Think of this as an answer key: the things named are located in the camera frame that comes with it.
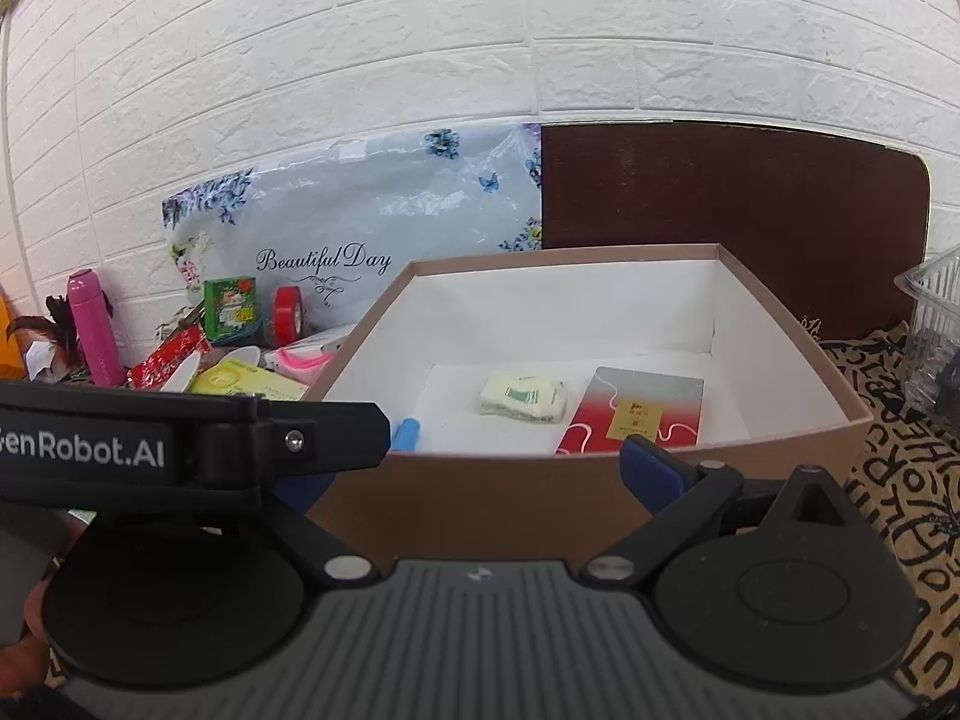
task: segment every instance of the red packet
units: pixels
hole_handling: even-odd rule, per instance
[[[210,351],[210,342],[198,324],[167,338],[146,360],[127,372],[127,382],[133,389],[157,389],[194,350],[203,354]]]
[[[703,397],[702,379],[598,367],[557,452],[617,452],[633,433],[667,448],[694,445]]]

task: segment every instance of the red tape roll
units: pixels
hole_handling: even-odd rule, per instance
[[[304,298],[299,287],[280,287],[274,295],[274,338],[277,346],[304,336]]]

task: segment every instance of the white brick wall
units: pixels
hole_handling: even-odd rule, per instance
[[[4,26],[0,284],[97,266],[127,356],[178,307],[160,199],[436,119],[776,122],[920,153],[960,242],[956,0],[22,0]]]

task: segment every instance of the cardboard box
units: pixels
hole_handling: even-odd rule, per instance
[[[555,455],[599,365],[704,379],[690,463],[845,480],[872,418],[815,341],[718,245],[544,250],[411,263],[308,399],[421,420],[418,451],[341,474],[311,512],[378,562],[564,557],[579,565],[645,518],[614,455]],[[558,425],[480,415],[493,370],[559,378]]]

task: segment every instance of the human hand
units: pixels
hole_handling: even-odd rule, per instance
[[[66,525],[64,545],[59,551],[60,557],[66,554],[83,536],[86,526],[75,517],[69,517]],[[16,697],[26,693],[37,685],[42,685],[47,677],[50,664],[50,647],[43,632],[40,610],[43,608],[49,577],[37,583],[30,591],[23,605],[23,619],[27,634],[15,645],[0,650],[0,697]]]

